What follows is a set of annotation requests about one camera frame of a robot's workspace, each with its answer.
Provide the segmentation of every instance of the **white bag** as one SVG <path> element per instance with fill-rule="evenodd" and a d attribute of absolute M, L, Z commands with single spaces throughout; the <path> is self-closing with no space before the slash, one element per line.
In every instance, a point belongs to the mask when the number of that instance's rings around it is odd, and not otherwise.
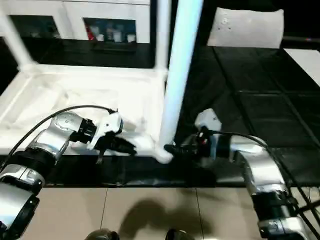
<path fill-rule="evenodd" d="M 284 11 L 259 12 L 218 7 L 209 46 L 279 48 L 284 34 Z"/>

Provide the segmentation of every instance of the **black surface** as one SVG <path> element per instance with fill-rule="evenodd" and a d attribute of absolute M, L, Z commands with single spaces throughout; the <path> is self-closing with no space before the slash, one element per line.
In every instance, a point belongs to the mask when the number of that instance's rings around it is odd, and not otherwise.
<path fill-rule="evenodd" d="M 147 44 L 139 54 L 97 52 L 76 40 L 24 39 L 43 64 L 151 67 Z M 0 44 L 2 89 L 14 77 L 16 63 Z M 197 47 L 190 67 L 175 141 L 196 131 L 197 114 L 213 108 L 222 130 L 264 139 L 304 186 L 320 185 L 320 87 L 284 50 Z M 63 156 L 48 187 L 243 187 L 240 169 L 224 158 L 212 162 L 174 159 L 160 164 L 150 157 Z"/>

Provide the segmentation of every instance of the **white pole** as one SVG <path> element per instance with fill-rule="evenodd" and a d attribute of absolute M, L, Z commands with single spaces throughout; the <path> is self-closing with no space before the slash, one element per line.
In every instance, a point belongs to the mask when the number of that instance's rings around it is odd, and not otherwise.
<path fill-rule="evenodd" d="M 203 0 L 178 2 L 159 145 L 172 143 L 179 120 Z"/>
<path fill-rule="evenodd" d="M 155 68 L 168 68 L 171 0 L 157 1 Z"/>
<path fill-rule="evenodd" d="M 3 0 L 0 0 L 0 29 L 3 32 L 5 43 L 18 63 L 18 68 L 23 69 L 33 63 L 24 43 L 22 42 L 11 19 L 4 11 Z"/>

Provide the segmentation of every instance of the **tiled floor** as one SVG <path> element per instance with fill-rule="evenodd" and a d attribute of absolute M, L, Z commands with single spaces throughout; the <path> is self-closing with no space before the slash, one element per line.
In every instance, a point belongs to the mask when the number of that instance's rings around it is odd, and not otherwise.
<path fill-rule="evenodd" d="M 84 240 L 108 228 L 121 240 L 164 240 L 176 228 L 195 240 L 259 240 L 256 224 L 244 188 L 45 188 L 21 239 Z"/>

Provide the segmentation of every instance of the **floor tile grout line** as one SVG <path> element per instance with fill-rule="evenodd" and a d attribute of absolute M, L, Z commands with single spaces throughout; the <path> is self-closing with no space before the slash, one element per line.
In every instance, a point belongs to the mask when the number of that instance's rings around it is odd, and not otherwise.
<path fill-rule="evenodd" d="M 195 196 L 196 196 L 196 202 L 197 202 L 197 205 L 198 205 L 198 212 L 199 212 L 199 218 L 200 218 L 200 226 L 201 226 L 202 239 L 205 240 L 204 229 L 203 229 L 202 220 L 201 220 L 201 212 L 200 212 L 200 205 L 199 205 L 197 188 L 195 188 Z"/>
<path fill-rule="evenodd" d="M 107 194 L 108 194 L 108 188 L 107 188 L 106 191 L 105 191 L 104 204 L 103 204 L 103 210 L 102 210 L 102 217 L 101 217 L 101 222 L 100 222 L 100 229 L 102 228 L 102 223 L 103 223 L 103 221 L 104 221 L 106 201 L 107 201 Z"/>

